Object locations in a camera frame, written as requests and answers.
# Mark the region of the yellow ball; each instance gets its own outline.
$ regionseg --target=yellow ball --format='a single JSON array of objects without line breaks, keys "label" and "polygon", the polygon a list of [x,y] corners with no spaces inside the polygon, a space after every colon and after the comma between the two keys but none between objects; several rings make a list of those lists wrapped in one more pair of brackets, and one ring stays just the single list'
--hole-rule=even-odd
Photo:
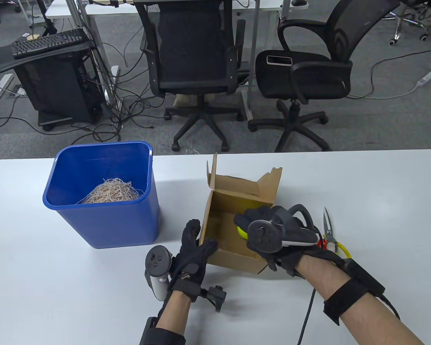
[{"label": "yellow ball", "polygon": [[243,237],[245,240],[247,240],[247,232],[241,230],[241,228],[239,226],[237,226],[238,228],[238,233],[240,234],[241,237]]}]

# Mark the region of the blue plastic bin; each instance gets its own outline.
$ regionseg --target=blue plastic bin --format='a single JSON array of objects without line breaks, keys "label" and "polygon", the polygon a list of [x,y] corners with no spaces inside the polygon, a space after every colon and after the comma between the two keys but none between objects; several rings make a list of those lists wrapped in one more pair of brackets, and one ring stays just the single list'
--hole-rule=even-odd
[{"label": "blue plastic bin", "polygon": [[[73,145],[54,159],[43,203],[56,210],[94,248],[140,246],[158,237],[159,205],[145,142]],[[144,191],[134,201],[77,204],[104,179]]]}]

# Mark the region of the chair base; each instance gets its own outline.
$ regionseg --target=chair base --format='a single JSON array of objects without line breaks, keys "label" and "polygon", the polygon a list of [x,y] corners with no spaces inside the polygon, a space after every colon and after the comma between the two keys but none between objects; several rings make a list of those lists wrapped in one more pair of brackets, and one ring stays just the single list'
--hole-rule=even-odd
[{"label": "chair base", "polygon": [[399,10],[400,14],[396,14],[394,12],[390,12],[389,13],[391,15],[390,17],[383,18],[383,20],[396,20],[396,32],[394,34],[394,38],[389,40],[389,42],[388,42],[389,45],[390,46],[394,46],[398,42],[398,40],[399,40],[399,38],[401,36],[402,23],[403,22],[407,22],[407,23],[409,23],[412,26],[416,26],[418,28],[422,28],[424,30],[424,33],[422,33],[420,35],[419,39],[421,41],[425,41],[428,38],[428,35],[429,35],[428,29],[426,28],[426,26],[424,26],[423,23],[421,23],[421,22],[419,22],[417,20],[406,18],[406,16],[408,14],[405,13],[406,9],[407,9],[407,6],[405,4],[401,4],[399,8],[400,8],[400,10]]},{"label": "chair base", "polygon": [[332,151],[329,144],[324,139],[303,125],[304,123],[311,120],[319,120],[322,125],[325,125],[327,122],[329,122],[329,117],[327,117],[325,112],[319,111],[317,113],[299,116],[299,104],[292,102],[291,107],[288,109],[286,104],[280,99],[278,99],[276,102],[276,108],[278,108],[278,110],[283,113],[284,119],[249,120],[247,124],[251,132],[257,131],[257,127],[263,125],[284,128],[283,135],[279,139],[278,145],[275,148],[275,152],[283,151],[287,139],[292,132],[300,133],[301,135],[311,139],[321,148],[322,151]]},{"label": "chair base", "polygon": [[222,140],[221,151],[229,151],[227,138],[223,135],[222,131],[216,125],[212,119],[212,115],[220,114],[236,114],[237,121],[243,121],[243,115],[241,110],[238,108],[222,108],[222,107],[210,107],[204,102],[204,95],[198,95],[198,103],[196,107],[169,107],[164,110],[164,119],[171,120],[173,115],[190,115],[189,119],[183,125],[179,132],[174,136],[174,142],[172,143],[172,150],[175,152],[180,151],[179,139],[192,128],[198,120],[204,120],[210,129]]}]

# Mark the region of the computer tower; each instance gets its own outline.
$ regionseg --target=computer tower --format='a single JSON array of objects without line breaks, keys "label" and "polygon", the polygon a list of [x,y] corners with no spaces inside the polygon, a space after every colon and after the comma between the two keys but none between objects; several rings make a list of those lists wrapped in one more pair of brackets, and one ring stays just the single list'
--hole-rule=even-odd
[{"label": "computer tower", "polygon": [[102,115],[105,98],[89,50],[49,56],[14,69],[43,130],[66,123],[94,123]]}]

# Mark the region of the black velcro strap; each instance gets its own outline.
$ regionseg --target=black velcro strap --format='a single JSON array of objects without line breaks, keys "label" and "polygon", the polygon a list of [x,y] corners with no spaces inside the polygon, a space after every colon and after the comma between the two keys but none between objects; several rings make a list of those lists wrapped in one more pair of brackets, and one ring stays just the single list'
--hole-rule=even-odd
[{"label": "black velcro strap", "polygon": [[340,289],[324,301],[324,314],[340,326],[339,317],[368,292],[355,279],[347,281]]},{"label": "black velcro strap", "polygon": [[143,345],[185,345],[183,335],[162,328],[149,328],[143,338]]},{"label": "black velcro strap", "polygon": [[201,286],[187,279],[176,278],[171,284],[170,290],[181,291],[194,302],[201,293]]}]

